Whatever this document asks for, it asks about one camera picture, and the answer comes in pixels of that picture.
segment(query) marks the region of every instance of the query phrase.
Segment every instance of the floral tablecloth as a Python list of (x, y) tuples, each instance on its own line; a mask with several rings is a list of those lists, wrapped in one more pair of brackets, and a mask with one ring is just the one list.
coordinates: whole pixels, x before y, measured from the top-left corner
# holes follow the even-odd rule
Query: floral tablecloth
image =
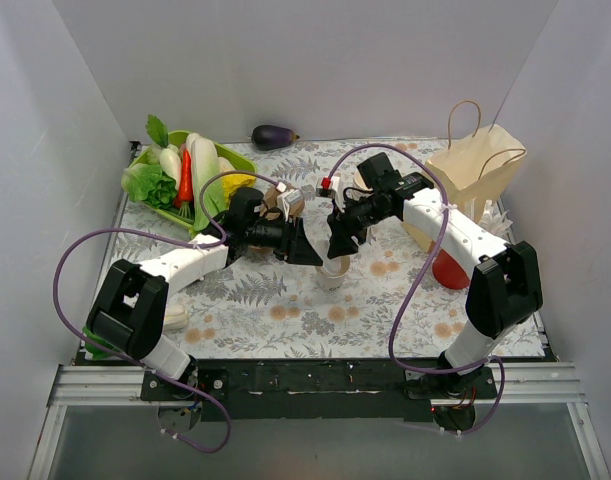
[[(229, 145), (256, 162), (259, 173), (284, 179), (302, 189), (303, 212), (310, 242), (329, 237), (326, 217), (330, 202), (317, 199), (314, 187), (334, 162), (350, 148), (367, 140), (300, 142), (274, 152), (257, 152), (249, 144)], [(426, 160), (444, 146), (441, 140), (388, 141)], [(360, 160), (380, 149), (359, 152), (340, 172), (350, 179)], [(401, 173), (415, 167), (387, 152)], [(266, 186), (259, 181), (258, 187)], [(187, 231), (159, 217), (147, 207), (128, 202), (123, 227), (189, 239)], [(113, 259), (153, 258), (173, 247), (149, 239), (119, 235)], [(168, 336), (197, 358), (387, 357), (389, 330), (409, 286), (426, 258), (396, 218), (371, 228), (368, 242), (352, 257), (341, 288), (323, 291), (315, 283), (313, 267), (287, 265), (271, 253), (254, 251), (227, 269), (213, 272), (169, 299), (183, 304), (190, 325)], [(431, 271), (412, 299), (399, 334), (400, 356), (435, 357), (454, 340), (467, 317), (467, 292), (440, 286)], [(542, 356), (532, 320), (519, 325), (497, 349), (506, 356)]]

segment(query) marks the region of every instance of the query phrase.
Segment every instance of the green leaf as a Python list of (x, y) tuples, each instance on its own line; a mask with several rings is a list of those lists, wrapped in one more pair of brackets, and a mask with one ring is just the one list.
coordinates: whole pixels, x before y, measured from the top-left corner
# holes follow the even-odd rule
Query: green leaf
[(123, 171), (121, 186), (132, 202), (147, 202), (154, 208), (169, 208), (176, 198), (176, 181), (160, 165), (138, 163)]
[(147, 129), (149, 138), (151, 138), (154, 143), (160, 145), (162, 148), (166, 148), (169, 145), (167, 127), (157, 116), (148, 115), (145, 128)]

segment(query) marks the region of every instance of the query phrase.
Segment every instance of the lettuce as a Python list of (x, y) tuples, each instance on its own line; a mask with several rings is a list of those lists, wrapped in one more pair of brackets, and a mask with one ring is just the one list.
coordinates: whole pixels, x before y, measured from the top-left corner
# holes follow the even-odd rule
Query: lettuce
[(154, 208), (169, 208), (176, 198), (176, 181), (160, 165), (137, 163), (123, 171), (121, 186), (132, 202), (144, 202)]

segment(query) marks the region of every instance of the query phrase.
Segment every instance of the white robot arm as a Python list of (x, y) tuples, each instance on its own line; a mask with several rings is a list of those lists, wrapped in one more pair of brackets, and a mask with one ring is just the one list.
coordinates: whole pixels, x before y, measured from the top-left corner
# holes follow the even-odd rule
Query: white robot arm
[[(332, 231), (330, 258), (356, 253), (358, 244), (365, 242), (366, 228), (391, 216), (437, 239), (443, 211), (450, 207), (443, 205), (429, 180), (418, 173), (402, 177), (384, 153), (365, 160), (358, 171), (372, 193), (359, 200), (343, 195), (344, 202), (335, 202), (327, 219)], [(318, 194), (338, 198), (338, 182), (327, 185), (330, 188), (321, 182)], [(511, 329), (542, 306), (538, 262), (528, 243), (511, 245), (456, 209), (450, 209), (441, 248), (471, 280), (466, 302), (469, 321), (439, 357), (442, 368), (459, 368), (487, 357)]]
[[(179, 380), (193, 370), (191, 357), (162, 334), (167, 298), (206, 274), (225, 268), (248, 245), (271, 247), (287, 263), (322, 265), (310, 245), (300, 218), (289, 217), (290, 206), (302, 200), (286, 189), (279, 196), (283, 214), (260, 216), (263, 194), (240, 188), (219, 221), (227, 232), (224, 244), (212, 248), (178, 248), (158, 258), (133, 264), (118, 260), (111, 267), (87, 318), (87, 328), (115, 348), (154, 370)], [(217, 244), (213, 227), (191, 243)]]

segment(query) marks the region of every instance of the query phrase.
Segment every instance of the white wall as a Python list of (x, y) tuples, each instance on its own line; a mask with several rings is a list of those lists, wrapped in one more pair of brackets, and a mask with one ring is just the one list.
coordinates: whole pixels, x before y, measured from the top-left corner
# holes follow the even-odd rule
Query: white wall
[(529, 151), (506, 203), (538, 250), (545, 326), (576, 362), (611, 472), (611, 1), (558, 3), (499, 123)]
[[(244, 140), (444, 136), (475, 98), (490, 122), (556, 0), (54, 0), (128, 137), (148, 113)], [(469, 133), (463, 112), (456, 134)]]
[[(27, 475), (59, 362), (51, 279), (64, 248), (111, 223), (128, 144), (49, 0), (0, 0), (0, 479)], [(67, 268), (82, 325), (106, 239)]]

